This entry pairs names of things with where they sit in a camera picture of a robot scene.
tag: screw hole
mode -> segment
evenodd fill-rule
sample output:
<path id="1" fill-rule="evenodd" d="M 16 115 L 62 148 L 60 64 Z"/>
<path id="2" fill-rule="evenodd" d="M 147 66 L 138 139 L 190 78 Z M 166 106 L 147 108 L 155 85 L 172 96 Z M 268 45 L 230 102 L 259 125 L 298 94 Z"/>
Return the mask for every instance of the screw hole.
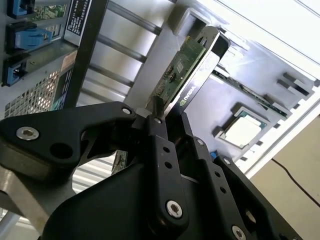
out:
<path id="1" fill-rule="evenodd" d="M 22 134 L 25 136 L 31 137 L 34 135 L 34 132 L 31 130 L 23 130 Z"/>
<path id="2" fill-rule="evenodd" d="M 227 193 L 227 190 L 225 190 L 222 186 L 220 187 L 221 192 L 223 192 L 224 194 Z"/>
<path id="3" fill-rule="evenodd" d="M 65 143 L 55 143 L 50 147 L 50 153 L 57 159 L 69 159 L 74 154 L 74 151 Z"/>
<path id="4" fill-rule="evenodd" d="M 168 169 L 172 169 L 172 165 L 170 162 L 165 162 L 164 165 L 168 168 Z"/>
<path id="5" fill-rule="evenodd" d="M 169 148 L 167 148 L 167 147 L 163 147 L 163 150 L 166 152 L 166 153 L 170 153 L 170 149 Z"/>
<path id="6" fill-rule="evenodd" d="M 239 238 L 243 237 L 242 233 L 239 230 L 235 231 L 235 233 L 238 235 Z"/>
<path id="7" fill-rule="evenodd" d="M 174 211 L 175 213 L 177 213 L 177 212 L 179 211 L 179 208 L 178 208 L 176 205 L 174 205 L 174 204 L 171 205 L 171 209 L 172 209 L 172 211 Z"/>

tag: black metal bracket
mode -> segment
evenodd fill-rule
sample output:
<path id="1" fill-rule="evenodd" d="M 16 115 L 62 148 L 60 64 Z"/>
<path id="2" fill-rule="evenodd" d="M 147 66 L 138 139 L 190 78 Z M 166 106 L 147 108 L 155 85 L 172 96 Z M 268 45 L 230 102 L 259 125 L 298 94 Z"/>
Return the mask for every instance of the black metal bracket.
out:
<path id="1" fill-rule="evenodd" d="M 189 224 L 187 203 L 175 145 L 168 141 L 166 122 L 154 115 L 146 120 L 148 137 L 145 140 L 146 204 L 152 231 L 161 238 L 176 238 Z"/>
<path id="2" fill-rule="evenodd" d="M 108 2 L 109 0 L 93 0 L 91 3 L 81 43 L 76 55 L 64 108 L 74 108 L 77 104 L 87 70 L 90 66 L 91 57 L 96 46 Z"/>
<path id="3" fill-rule="evenodd" d="M 78 165 L 115 150 L 131 156 L 124 170 L 76 196 L 62 195 L 67 200 L 46 212 L 43 240 L 301 240 L 231 159 L 213 162 L 185 113 L 167 130 L 157 109 L 143 118 L 112 102 L 0 122 L 0 168 L 13 171 L 19 184 L 12 187 L 36 206 L 36 196 L 64 189 Z M 20 199 L 14 204 L 30 214 Z"/>
<path id="4" fill-rule="evenodd" d="M 135 112 L 121 102 L 6 118 L 0 122 L 0 165 L 38 181 L 66 181 L 88 146 L 96 151 L 91 159 L 98 153 L 106 154 L 97 149 L 102 145 L 99 142 L 102 133 L 112 132 L 119 126 L 131 126 L 135 119 Z M 23 127 L 35 129 L 38 137 L 21 139 L 23 135 L 32 134 L 26 130 L 20 133 L 22 137 L 17 136 Z M 99 135 L 91 139 L 91 144 L 82 142 L 82 135 L 95 131 L 96 127 Z M 103 140 L 108 141 L 108 137 L 104 136 Z"/>

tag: ventilation grille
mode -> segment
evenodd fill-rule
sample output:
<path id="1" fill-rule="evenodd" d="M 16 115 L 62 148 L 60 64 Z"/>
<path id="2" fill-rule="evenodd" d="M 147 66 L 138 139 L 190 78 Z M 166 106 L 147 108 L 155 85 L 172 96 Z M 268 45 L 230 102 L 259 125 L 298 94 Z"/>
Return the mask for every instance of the ventilation grille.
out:
<path id="1" fill-rule="evenodd" d="M 37 83 L 5 106 L 4 117 L 50 111 L 56 94 L 59 71 Z"/>

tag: sticker label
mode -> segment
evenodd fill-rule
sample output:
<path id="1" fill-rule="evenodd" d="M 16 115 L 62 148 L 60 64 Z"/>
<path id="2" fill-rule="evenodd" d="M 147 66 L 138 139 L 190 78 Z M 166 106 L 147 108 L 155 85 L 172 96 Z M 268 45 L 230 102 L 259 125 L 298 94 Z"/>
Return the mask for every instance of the sticker label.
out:
<path id="1" fill-rule="evenodd" d="M 67 29 L 78 36 L 81 36 L 84 30 L 90 1 L 91 0 L 73 0 L 72 2 Z"/>
<path id="2" fill-rule="evenodd" d="M 181 73 L 181 71 L 184 69 L 184 66 L 182 65 L 181 62 L 178 63 L 178 65 L 176 66 L 176 69 L 178 70 L 179 73 Z"/>
<path id="3" fill-rule="evenodd" d="M 63 72 L 65 69 L 69 68 L 72 64 L 75 63 L 77 54 L 78 54 L 78 50 L 65 56 L 62 63 L 61 72 Z"/>

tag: perforated metal panel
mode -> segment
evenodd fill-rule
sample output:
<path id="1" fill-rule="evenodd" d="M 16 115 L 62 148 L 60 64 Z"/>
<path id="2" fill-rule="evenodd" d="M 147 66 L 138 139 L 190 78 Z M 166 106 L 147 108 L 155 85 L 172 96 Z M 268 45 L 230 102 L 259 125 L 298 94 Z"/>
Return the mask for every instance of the perforated metal panel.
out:
<path id="1" fill-rule="evenodd" d="M 60 77 L 60 82 L 59 82 L 59 85 L 61 85 L 60 91 L 58 89 L 59 85 L 57 86 L 57 93 L 59 93 L 58 97 L 60 96 L 60 98 L 58 99 L 55 98 L 56 100 L 52 106 L 52 110 L 61 110 L 64 108 L 72 73 L 73 73 L 73 68 Z"/>
<path id="2" fill-rule="evenodd" d="M 5 106 L 4 117 L 47 112 L 52 109 L 59 71 L 37 83 Z"/>

